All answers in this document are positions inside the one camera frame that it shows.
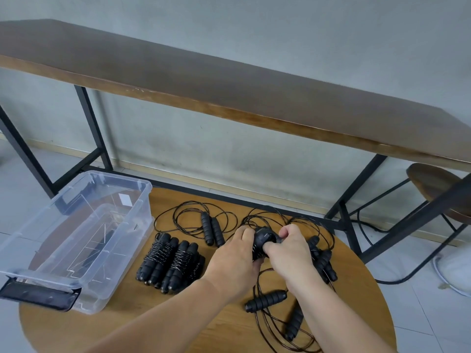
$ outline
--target hand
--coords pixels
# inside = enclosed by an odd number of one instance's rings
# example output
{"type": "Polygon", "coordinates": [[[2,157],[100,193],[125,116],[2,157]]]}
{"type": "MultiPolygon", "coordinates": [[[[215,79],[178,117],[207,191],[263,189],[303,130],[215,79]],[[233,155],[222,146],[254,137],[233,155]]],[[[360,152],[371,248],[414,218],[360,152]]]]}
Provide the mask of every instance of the hand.
{"type": "Polygon", "coordinates": [[[209,281],[225,304],[242,297],[257,282],[263,260],[252,261],[255,231],[244,225],[216,250],[202,279],[209,281]]]}
{"type": "Polygon", "coordinates": [[[280,229],[279,236],[284,239],[281,244],[265,243],[263,251],[270,258],[274,270],[286,281],[288,290],[296,291],[307,277],[321,279],[314,269],[309,245],[296,224],[286,225],[280,229]]]}

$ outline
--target forearm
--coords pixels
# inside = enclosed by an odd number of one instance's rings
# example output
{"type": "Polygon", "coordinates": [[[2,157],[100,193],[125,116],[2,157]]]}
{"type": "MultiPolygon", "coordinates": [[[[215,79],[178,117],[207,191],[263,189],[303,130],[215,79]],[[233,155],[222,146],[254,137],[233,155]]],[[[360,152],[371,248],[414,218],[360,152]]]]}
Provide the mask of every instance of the forearm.
{"type": "Polygon", "coordinates": [[[394,352],[313,270],[292,285],[312,334],[326,353],[394,352]]]}
{"type": "Polygon", "coordinates": [[[225,304],[212,284],[197,280],[116,330],[88,352],[183,352],[225,304]]]}

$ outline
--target stool seat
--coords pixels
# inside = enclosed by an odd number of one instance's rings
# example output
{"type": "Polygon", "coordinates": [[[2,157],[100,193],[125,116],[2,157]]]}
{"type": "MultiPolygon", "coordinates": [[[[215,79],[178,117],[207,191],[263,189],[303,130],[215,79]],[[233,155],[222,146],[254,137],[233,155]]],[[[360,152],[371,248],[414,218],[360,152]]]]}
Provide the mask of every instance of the stool seat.
{"type": "MultiPolygon", "coordinates": [[[[412,164],[406,173],[414,186],[429,202],[461,180],[460,177],[449,171],[422,163],[412,164]]],[[[446,210],[444,214],[460,223],[471,225],[471,197],[446,210]]]]}

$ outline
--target baseboard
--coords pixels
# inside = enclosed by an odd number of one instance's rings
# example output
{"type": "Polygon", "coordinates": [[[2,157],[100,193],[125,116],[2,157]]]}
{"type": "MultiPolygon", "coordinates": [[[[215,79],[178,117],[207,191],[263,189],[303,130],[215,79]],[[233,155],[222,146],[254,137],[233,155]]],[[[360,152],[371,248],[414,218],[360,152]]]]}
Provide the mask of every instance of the baseboard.
{"type": "MultiPolygon", "coordinates": [[[[0,140],[6,140],[5,136],[2,133],[0,133],[0,140]]],[[[66,154],[66,155],[75,156],[75,157],[79,157],[79,158],[84,158],[85,156],[87,156],[89,154],[86,151],[71,149],[71,148],[68,148],[68,147],[58,146],[58,145],[54,145],[54,144],[51,144],[51,143],[42,142],[42,141],[38,141],[38,140],[28,139],[28,140],[26,140],[26,142],[31,147],[35,147],[35,148],[43,149],[43,150],[48,150],[48,151],[53,151],[53,152],[58,152],[58,153],[63,153],[63,154],[66,154]]],[[[281,206],[291,207],[291,208],[294,208],[294,209],[302,209],[302,210],[306,210],[306,211],[313,212],[313,213],[319,213],[319,214],[326,214],[329,210],[329,208],[325,208],[325,207],[313,206],[313,205],[310,205],[310,204],[297,202],[297,201],[292,201],[292,200],[287,200],[287,199],[283,199],[283,198],[279,198],[279,197],[275,197],[275,196],[270,196],[270,195],[267,195],[267,194],[257,193],[257,192],[253,192],[253,191],[246,190],[246,189],[231,187],[231,186],[228,186],[228,185],[225,185],[225,184],[217,184],[217,183],[214,183],[214,182],[205,181],[205,180],[201,180],[201,179],[197,179],[197,178],[193,178],[193,177],[188,177],[188,176],[184,176],[184,175],[179,175],[179,174],[159,170],[159,169],[148,167],[148,166],[138,165],[138,164],[127,162],[127,161],[111,159],[111,162],[112,162],[113,166],[119,166],[119,167],[127,168],[127,169],[130,169],[130,170],[133,170],[133,171],[144,172],[144,173],[147,173],[147,174],[150,174],[150,175],[160,176],[160,177],[163,177],[163,178],[168,178],[168,179],[172,179],[172,180],[175,180],[175,181],[181,181],[181,182],[184,182],[184,183],[193,184],[193,185],[197,185],[197,186],[202,186],[202,187],[205,187],[205,188],[216,189],[216,190],[220,190],[220,191],[227,192],[227,193],[230,193],[230,194],[236,194],[236,195],[239,195],[239,196],[244,196],[244,197],[248,197],[248,198],[255,199],[255,200],[275,203],[275,204],[279,204],[281,206]]],[[[391,223],[385,222],[383,218],[379,219],[379,218],[374,218],[372,216],[371,217],[364,217],[363,220],[365,220],[365,221],[367,221],[367,222],[369,222],[369,223],[371,223],[371,224],[373,224],[373,225],[375,225],[375,226],[377,226],[381,229],[384,229],[384,230],[387,230],[387,229],[391,228],[392,225],[393,225],[391,223]]],[[[438,234],[435,234],[435,233],[430,233],[428,231],[421,231],[421,230],[415,231],[411,235],[414,236],[414,237],[418,237],[418,238],[421,238],[421,239],[432,240],[432,241],[436,241],[436,242],[439,242],[439,243],[443,242],[446,239],[446,237],[444,237],[442,235],[438,235],[438,234]]],[[[454,240],[451,241],[450,244],[454,245],[454,246],[460,246],[464,243],[466,243],[466,242],[463,241],[463,240],[454,239],[454,240]]]]}

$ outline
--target round wooden table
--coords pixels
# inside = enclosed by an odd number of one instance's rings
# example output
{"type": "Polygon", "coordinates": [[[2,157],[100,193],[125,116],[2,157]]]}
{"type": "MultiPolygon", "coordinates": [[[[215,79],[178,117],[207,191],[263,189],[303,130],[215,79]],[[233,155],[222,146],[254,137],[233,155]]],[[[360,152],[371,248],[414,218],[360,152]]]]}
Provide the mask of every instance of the round wooden table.
{"type": "MultiPolygon", "coordinates": [[[[155,217],[163,211],[188,200],[214,203],[227,211],[235,213],[239,220],[246,216],[251,209],[170,189],[155,188],[150,194],[152,215],[155,217]]],[[[214,207],[211,208],[211,214],[214,215],[216,213],[218,213],[218,210],[214,207]]],[[[201,225],[198,223],[201,223],[198,213],[182,215],[182,225],[201,225]]],[[[171,213],[162,216],[157,226],[159,229],[173,227],[171,213]]],[[[276,231],[279,229],[276,226],[272,227],[276,231]]],[[[300,228],[306,237],[310,237],[315,233],[306,226],[300,226],[300,228]]],[[[174,233],[173,236],[179,237],[180,240],[196,241],[200,246],[200,253],[206,257],[206,262],[208,263],[215,251],[215,247],[208,247],[203,240],[193,239],[183,233],[174,233]]],[[[326,231],[323,234],[326,238],[329,238],[329,234],[326,231]]],[[[38,352],[49,353],[80,352],[116,328],[169,299],[170,295],[163,295],[160,291],[145,286],[135,279],[136,271],[153,241],[154,235],[152,234],[108,305],[95,315],[84,315],[73,310],[67,313],[59,313],[33,305],[21,304],[19,306],[21,325],[25,336],[33,348],[38,352]]],[[[321,240],[319,246],[326,247],[327,243],[321,240]]],[[[339,277],[338,281],[334,283],[337,294],[387,343],[396,348],[396,336],[391,314],[377,283],[362,261],[340,240],[335,241],[332,265],[339,277]]],[[[267,267],[271,267],[269,260],[264,262],[262,268],[267,267]]],[[[264,273],[261,276],[260,282],[264,291],[286,288],[284,280],[274,272],[264,273]]],[[[254,315],[244,311],[243,303],[250,298],[251,291],[247,292],[244,299],[228,305],[200,333],[188,351],[271,352],[257,329],[254,315]]],[[[294,297],[288,293],[288,299],[270,309],[276,317],[286,319],[293,306],[293,302],[294,297]]],[[[302,327],[309,330],[305,322],[303,322],[302,327]]],[[[152,329],[152,327],[149,327],[150,335],[152,335],[152,329]]],[[[303,344],[308,342],[308,338],[299,333],[295,342],[303,344]]],[[[278,352],[288,352],[276,342],[274,344],[278,352]]]]}

